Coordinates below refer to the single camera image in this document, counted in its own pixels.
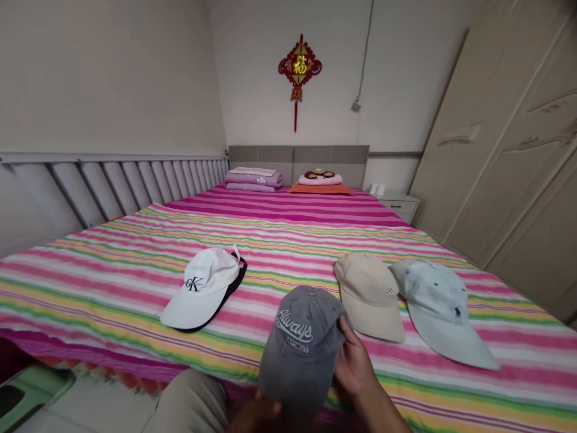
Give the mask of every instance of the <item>wardrobe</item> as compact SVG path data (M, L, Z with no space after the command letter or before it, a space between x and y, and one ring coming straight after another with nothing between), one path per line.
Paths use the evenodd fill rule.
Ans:
M410 194L414 225L577 329L577 2L487 1Z

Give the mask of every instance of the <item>baseball cap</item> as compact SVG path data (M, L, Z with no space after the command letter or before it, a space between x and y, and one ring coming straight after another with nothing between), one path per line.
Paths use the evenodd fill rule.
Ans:
M258 387L282 403L282 416L311 420L325 404L337 354L344 342L340 301L323 289L298 286L281 301L264 347Z
M415 328L431 349L463 364L500 368L469 323L467 287L457 274L428 260L403 260L390 269Z
M186 266L185 283L160 314L160 321L178 330L198 330L206 325L236 290L246 271L242 260L240 273L236 245L234 251L233 256L222 248L207 248L194 256Z
M404 342L398 285L386 265L371 254L351 253L339 258L334 269L353 328L371 337Z

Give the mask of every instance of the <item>pants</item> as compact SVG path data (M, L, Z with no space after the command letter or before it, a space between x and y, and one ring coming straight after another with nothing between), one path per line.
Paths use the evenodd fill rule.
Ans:
M227 397L213 378L188 369L162 392L142 433L221 433L228 427Z

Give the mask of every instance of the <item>striped bedspread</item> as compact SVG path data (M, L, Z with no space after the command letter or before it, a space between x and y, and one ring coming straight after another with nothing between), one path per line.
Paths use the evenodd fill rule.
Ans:
M283 186L277 192L232 191L219 185L166 206L234 217L299 223L410 227L372 195L358 189L354 189L350 195L289 194L288 190L288 187Z
M231 251L233 243L248 270L219 314L195 334L164 327L157 315L182 285L188 261L207 247ZM502 366L481 370L435 354L399 301L405 343L361 337L413 427L577 431L577 334L416 229L288 224L153 204L2 260L0 328L32 355L51 347L54 356L110 362L153 380L170 380L187 365L254 384L281 298L299 284L339 296L332 264L353 251L453 268L469 289L472 324ZM333 390L328 407L340 407Z

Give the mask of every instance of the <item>electrical wire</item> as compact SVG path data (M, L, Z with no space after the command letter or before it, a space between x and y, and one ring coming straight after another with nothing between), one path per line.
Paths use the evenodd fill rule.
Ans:
M368 31L367 31L367 39L365 41L365 55L362 58L361 83L359 84L359 94L356 97L357 102L359 102L359 99L361 98L362 80L363 78L365 78L365 62L367 61L368 36L371 34L371 23L373 22L373 6L374 6L374 0L371 1L371 15L369 15L368 17Z

